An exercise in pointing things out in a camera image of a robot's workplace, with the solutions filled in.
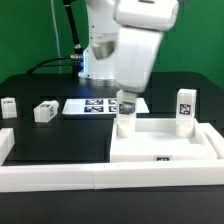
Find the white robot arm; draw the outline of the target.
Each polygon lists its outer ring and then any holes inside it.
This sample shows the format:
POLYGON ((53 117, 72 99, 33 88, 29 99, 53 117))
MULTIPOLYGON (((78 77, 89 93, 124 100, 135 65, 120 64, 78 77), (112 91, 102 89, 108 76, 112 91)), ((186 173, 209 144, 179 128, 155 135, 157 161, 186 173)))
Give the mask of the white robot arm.
POLYGON ((115 85, 118 110, 136 110, 166 31, 176 22, 178 0, 85 0, 89 43, 84 50, 83 83, 115 85))

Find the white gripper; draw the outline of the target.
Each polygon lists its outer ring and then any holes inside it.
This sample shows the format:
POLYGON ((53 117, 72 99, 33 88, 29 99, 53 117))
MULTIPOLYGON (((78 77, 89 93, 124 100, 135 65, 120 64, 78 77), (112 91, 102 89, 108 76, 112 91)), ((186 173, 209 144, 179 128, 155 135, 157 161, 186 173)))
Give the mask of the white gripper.
MULTIPOLYGON (((115 80, 117 86, 132 93, 142 93, 150 78, 163 38, 162 32, 122 27, 117 42, 115 80)), ((133 114, 135 105, 123 102, 120 114, 133 114)))

